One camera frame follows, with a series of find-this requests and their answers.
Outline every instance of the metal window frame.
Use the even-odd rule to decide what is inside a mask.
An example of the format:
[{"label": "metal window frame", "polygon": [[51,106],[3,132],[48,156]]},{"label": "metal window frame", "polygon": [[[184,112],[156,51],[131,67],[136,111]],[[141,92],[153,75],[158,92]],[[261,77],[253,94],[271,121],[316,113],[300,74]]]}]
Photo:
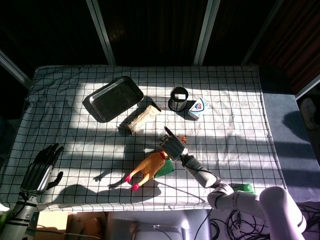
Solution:
[{"label": "metal window frame", "polygon": [[89,8],[95,30],[99,36],[105,58],[109,65],[115,66],[117,65],[116,59],[111,48],[98,0],[86,0],[86,4]]},{"label": "metal window frame", "polygon": [[284,0],[277,0],[272,9],[269,12],[269,15],[266,17],[260,31],[258,32],[258,34],[256,35],[255,39],[253,40],[253,43],[251,44],[251,46],[248,49],[248,52],[246,53],[246,55],[244,56],[241,65],[246,65],[252,55],[252,53],[254,52],[254,50],[256,49],[258,43],[260,42],[261,38],[263,37],[263,35],[265,34],[266,30],[268,29],[270,23],[272,22],[272,20],[274,19],[275,15],[277,14],[278,10],[280,9],[282,3],[284,2]]},{"label": "metal window frame", "polygon": [[306,86],[304,86],[296,95],[295,100],[298,100],[307,92],[309,92],[314,86],[320,83],[320,74],[316,76],[311,82],[309,82]]},{"label": "metal window frame", "polygon": [[215,20],[217,17],[219,5],[220,5],[220,0],[208,0],[206,9],[205,9],[205,14],[203,18],[198,45],[194,55],[194,60],[193,60],[194,66],[202,66],[204,62],[209,40],[211,37],[211,33],[215,25]]},{"label": "metal window frame", "polygon": [[0,65],[26,89],[30,88],[32,80],[2,50],[0,50]]}]

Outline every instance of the robotic arm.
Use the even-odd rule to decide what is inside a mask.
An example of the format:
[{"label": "robotic arm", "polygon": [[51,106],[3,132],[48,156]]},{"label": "robotic arm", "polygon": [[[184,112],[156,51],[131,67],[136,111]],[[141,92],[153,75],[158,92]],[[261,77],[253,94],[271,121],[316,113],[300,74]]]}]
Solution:
[{"label": "robotic arm", "polygon": [[58,145],[59,143],[56,143],[40,151],[28,167],[20,187],[18,201],[12,211],[12,216],[3,229],[0,240],[22,239],[34,211],[37,210],[37,197],[61,181],[64,174],[62,171],[54,181],[49,182],[52,169],[64,149],[63,146],[57,149]]},{"label": "robotic arm", "polygon": [[168,135],[162,139],[162,149],[172,160],[181,160],[182,166],[202,187],[214,188],[207,197],[211,207],[217,210],[238,209],[266,220],[272,240],[304,240],[302,232],[306,229],[306,219],[285,189],[268,187],[260,195],[234,191],[203,167],[194,156],[188,155],[188,147],[167,127],[164,129]]}]

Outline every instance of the grid tablecloth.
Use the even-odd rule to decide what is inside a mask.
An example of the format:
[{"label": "grid tablecloth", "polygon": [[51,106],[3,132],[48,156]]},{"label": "grid tablecloth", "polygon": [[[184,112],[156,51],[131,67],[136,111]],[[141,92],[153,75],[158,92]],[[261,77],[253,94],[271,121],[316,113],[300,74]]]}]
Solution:
[{"label": "grid tablecloth", "polygon": [[[163,110],[143,132],[129,135],[129,117],[143,111],[138,103],[108,123],[97,122],[83,100],[114,78],[130,76],[148,97],[170,97],[174,87],[188,100],[204,98],[211,106],[198,121],[185,110]],[[175,171],[150,180],[138,191],[123,181],[150,152],[159,150],[167,126],[186,136],[190,154],[227,183],[253,185],[256,193],[285,186],[275,152],[257,66],[111,67],[45,66],[36,69],[10,159],[1,171],[1,197],[11,207],[18,199],[28,165],[40,150],[65,146],[56,167],[59,185],[38,197],[39,210],[116,211],[209,208],[204,189],[180,162]],[[142,176],[133,177],[132,184]]]}]

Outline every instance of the orange chicken toy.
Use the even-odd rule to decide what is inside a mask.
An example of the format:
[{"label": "orange chicken toy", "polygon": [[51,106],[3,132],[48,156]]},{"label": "orange chicken toy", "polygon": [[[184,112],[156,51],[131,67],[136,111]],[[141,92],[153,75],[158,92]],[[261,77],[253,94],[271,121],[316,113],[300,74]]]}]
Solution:
[{"label": "orange chicken toy", "polygon": [[145,184],[149,179],[152,179],[155,174],[165,165],[168,155],[164,152],[155,152],[150,154],[149,157],[144,159],[139,165],[125,178],[128,183],[131,178],[139,171],[143,174],[143,179],[138,183],[133,185],[132,189],[134,191],[138,190],[143,184]]}]

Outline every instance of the black cable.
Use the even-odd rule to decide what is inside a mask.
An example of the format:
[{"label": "black cable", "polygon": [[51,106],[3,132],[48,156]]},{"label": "black cable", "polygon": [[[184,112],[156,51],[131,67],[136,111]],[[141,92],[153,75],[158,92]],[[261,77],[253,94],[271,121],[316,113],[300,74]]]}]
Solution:
[{"label": "black cable", "polygon": [[11,220],[11,219],[15,218],[16,216],[18,216],[18,214],[20,214],[20,213],[25,209],[25,207],[26,207],[26,205],[27,205],[28,196],[26,196],[26,194],[23,193],[23,192],[19,192],[19,196],[23,198],[24,203],[23,203],[22,207],[20,208],[20,210],[17,211],[16,213],[14,213],[14,214],[10,217],[9,220]]},{"label": "black cable", "polygon": [[217,219],[217,218],[213,218],[210,219],[210,221],[220,221],[221,223],[225,224],[226,226],[228,226],[224,221],[222,221],[221,219]]},{"label": "black cable", "polygon": [[100,237],[93,236],[93,235],[85,235],[85,234],[79,234],[79,233],[71,233],[71,232],[61,232],[61,231],[50,231],[50,230],[40,230],[35,228],[27,228],[30,231],[34,232],[44,232],[44,233],[52,233],[52,234],[61,234],[61,235],[73,235],[73,236],[80,236],[80,237],[87,237],[87,238],[95,238],[95,239],[101,239]]},{"label": "black cable", "polygon": [[82,228],[79,234],[83,234],[84,231],[85,231],[85,228]]},{"label": "black cable", "polygon": [[303,207],[303,208],[308,208],[308,209],[312,209],[312,210],[316,210],[318,213],[320,213],[320,209],[319,208],[315,208],[315,207],[312,207],[312,206],[306,206],[306,205],[302,205],[302,204],[297,204],[298,207]]},{"label": "black cable", "polygon": [[[239,216],[234,220],[235,214],[240,214],[238,210],[233,210],[229,215],[226,223],[226,232],[231,240],[268,240],[270,239],[269,234],[262,233],[264,228],[267,228],[266,222],[263,224],[257,224],[256,218],[252,216],[253,223],[249,223],[246,220],[242,220]],[[237,226],[240,222],[240,225],[247,224],[252,228],[252,231],[245,232],[241,231]],[[235,229],[241,234],[241,236],[237,237],[234,233]]]},{"label": "black cable", "polygon": [[168,239],[172,240],[172,238],[165,231],[162,231],[160,229],[156,229],[156,230],[159,232],[162,232],[164,235],[166,235],[168,237]]},{"label": "black cable", "polygon": [[205,219],[203,220],[203,222],[200,224],[200,226],[199,226],[198,230],[197,230],[197,231],[196,231],[196,233],[195,233],[195,236],[194,236],[194,239],[193,239],[193,240],[196,240],[197,235],[198,235],[198,233],[199,233],[199,231],[200,231],[200,228],[202,227],[202,225],[205,223],[205,221],[206,221],[206,220],[207,220],[207,218],[209,217],[209,215],[210,215],[211,211],[212,211],[212,208],[211,208],[211,210],[209,211],[208,215],[207,215],[207,216],[205,217]]},{"label": "black cable", "polygon": [[212,227],[214,227],[215,229],[215,235],[212,237],[212,240],[217,240],[219,235],[220,235],[220,228],[218,223],[216,223],[215,221],[210,221],[210,224]]}]

